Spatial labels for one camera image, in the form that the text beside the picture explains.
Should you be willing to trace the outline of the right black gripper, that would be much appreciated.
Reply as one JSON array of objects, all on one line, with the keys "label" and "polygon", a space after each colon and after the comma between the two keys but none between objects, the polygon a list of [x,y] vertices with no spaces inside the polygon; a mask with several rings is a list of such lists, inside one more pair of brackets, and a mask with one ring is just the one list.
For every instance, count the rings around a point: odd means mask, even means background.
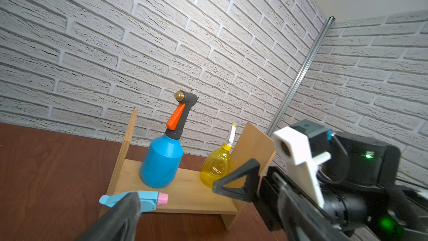
[{"label": "right black gripper", "polygon": [[327,213],[301,191],[284,171],[276,166],[268,168],[266,175],[261,179],[260,188],[257,191],[260,181],[259,170],[259,162],[252,158],[235,171],[215,181],[212,191],[215,194],[242,202],[250,203],[254,200],[253,203],[268,229],[271,231],[284,230],[278,213],[279,185],[273,180],[273,175],[277,173],[322,218],[328,220]]}]

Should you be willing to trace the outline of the yellow spray bottle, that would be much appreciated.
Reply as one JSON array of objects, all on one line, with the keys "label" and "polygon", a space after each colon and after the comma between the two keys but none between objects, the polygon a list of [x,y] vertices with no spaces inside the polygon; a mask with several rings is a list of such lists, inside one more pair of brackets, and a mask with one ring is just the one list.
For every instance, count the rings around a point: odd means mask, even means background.
[{"label": "yellow spray bottle", "polygon": [[231,129],[220,148],[212,151],[205,159],[200,172],[201,182],[212,188],[214,182],[223,178],[230,170],[230,152],[234,143],[236,126]]}]

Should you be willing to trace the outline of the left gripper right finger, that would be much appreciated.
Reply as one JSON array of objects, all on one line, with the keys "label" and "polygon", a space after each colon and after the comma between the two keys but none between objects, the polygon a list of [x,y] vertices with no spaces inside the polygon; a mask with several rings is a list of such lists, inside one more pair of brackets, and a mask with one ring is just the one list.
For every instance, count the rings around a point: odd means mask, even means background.
[{"label": "left gripper right finger", "polygon": [[273,180],[279,185],[278,213],[290,241],[349,240],[295,193],[279,174],[275,173]]}]

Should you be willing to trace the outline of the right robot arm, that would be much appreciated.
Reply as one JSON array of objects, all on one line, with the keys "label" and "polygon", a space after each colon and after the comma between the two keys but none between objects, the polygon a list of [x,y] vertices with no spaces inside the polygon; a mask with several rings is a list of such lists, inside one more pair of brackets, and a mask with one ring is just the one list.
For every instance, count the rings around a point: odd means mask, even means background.
[{"label": "right robot arm", "polygon": [[286,170],[256,159],[217,180],[213,192],[253,203],[270,231],[290,241],[347,241],[368,227],[382,241],[428,238],[428,191],[397,185],[400,150],[304,121],[273,133]]}]

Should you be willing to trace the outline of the wooden shelf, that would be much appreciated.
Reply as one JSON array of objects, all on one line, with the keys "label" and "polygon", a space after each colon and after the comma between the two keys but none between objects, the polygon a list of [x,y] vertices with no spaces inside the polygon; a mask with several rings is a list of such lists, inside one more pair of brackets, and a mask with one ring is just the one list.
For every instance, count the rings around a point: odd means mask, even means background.
[{"label": "wooden shelf", "polygon": [[[156,192],[140,179],[140,161],[128,160],[126,155],[132,140],[137,111],[133,110],[114,171],[107,189],[107,195],[127,191]],[[274,159],[276,152],[273,141],[255,126],[248,123],[231,155],[231,169],[236,170],[249,159],[260,163],[259,175],[263,175]],[[237,217],[247,205],[246,202],[214,194],[212,189],[200,181],[200,173],[194,170],[178,169],[174,181],[160,192],[168,194],[167,205],[150,208],[157,213],[219,214],[225,227],[231,230]]]}]

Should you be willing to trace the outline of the blue grey pressure sprayer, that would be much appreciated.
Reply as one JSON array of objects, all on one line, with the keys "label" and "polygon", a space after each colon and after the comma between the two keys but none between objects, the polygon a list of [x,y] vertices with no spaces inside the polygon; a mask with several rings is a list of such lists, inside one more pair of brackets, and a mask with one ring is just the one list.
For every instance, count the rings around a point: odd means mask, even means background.
[{"label": "blue grey pressure sprayer", "polygon": [[195,90],[175,93],[178,106],[166,123],[165,133],[155,138],[140,168],[140,178],[156,189],[167,187],[177,174],[184,151],[181,136],[191,108],[197,103]]}]

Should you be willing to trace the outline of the right corner aluminium post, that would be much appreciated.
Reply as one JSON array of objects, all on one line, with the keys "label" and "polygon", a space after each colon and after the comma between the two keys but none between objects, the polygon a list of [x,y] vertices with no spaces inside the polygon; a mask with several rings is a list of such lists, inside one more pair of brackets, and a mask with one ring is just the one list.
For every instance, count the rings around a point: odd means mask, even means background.
[{"label": "right corner aluminium post", "polygon": [[325,38],[327,37],[330,29],[332,28],[333,24],[335,23],[335,17],[329,16],[326,18],[318,36],[316,37],[315,41],[313,42],[312,47],[310,48],[307,56],[305,57],[305,60],[303,61],[296,77],[294,78],[291,87],[288,89],[285,98],[282,100],[278,110],[276,111],[274,118],[272,119],[269,127],[267,128],[265,134],[268,137],[271,137],[273,135],[273,132],[276,131],[276,128],[279,125],[279,122],[284,115],[285,111],[291,104],[299,86],[301,85],[306,73],[308,72],[310,66],[312,65],[313,60],[315,59],[319,49],[323,45]]}]

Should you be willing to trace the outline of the light blue pink spray bottle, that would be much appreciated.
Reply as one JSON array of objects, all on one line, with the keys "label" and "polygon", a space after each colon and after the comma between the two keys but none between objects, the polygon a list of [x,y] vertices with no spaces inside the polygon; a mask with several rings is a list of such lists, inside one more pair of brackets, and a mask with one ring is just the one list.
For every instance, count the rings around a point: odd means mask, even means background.
[{"label": "light blue pink spray bottle", "polygon": [[153,212],[157,209],[158,206],[164,206],[168,204],[168,194],[157,191],[127,191],[112,196],[103,195],[99,199],[99,203],[112,208],[129,193],[138,194],[141,213]]}]

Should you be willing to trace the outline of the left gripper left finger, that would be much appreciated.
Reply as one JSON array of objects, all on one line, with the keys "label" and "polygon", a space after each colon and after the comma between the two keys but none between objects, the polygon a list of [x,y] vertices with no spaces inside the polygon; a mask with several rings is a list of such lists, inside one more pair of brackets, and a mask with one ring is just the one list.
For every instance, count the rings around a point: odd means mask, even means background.
[{"label": "left gripper left finger", "polygon": [[133,241],[140,215],[138,194],[128,193],[76,240]]}]

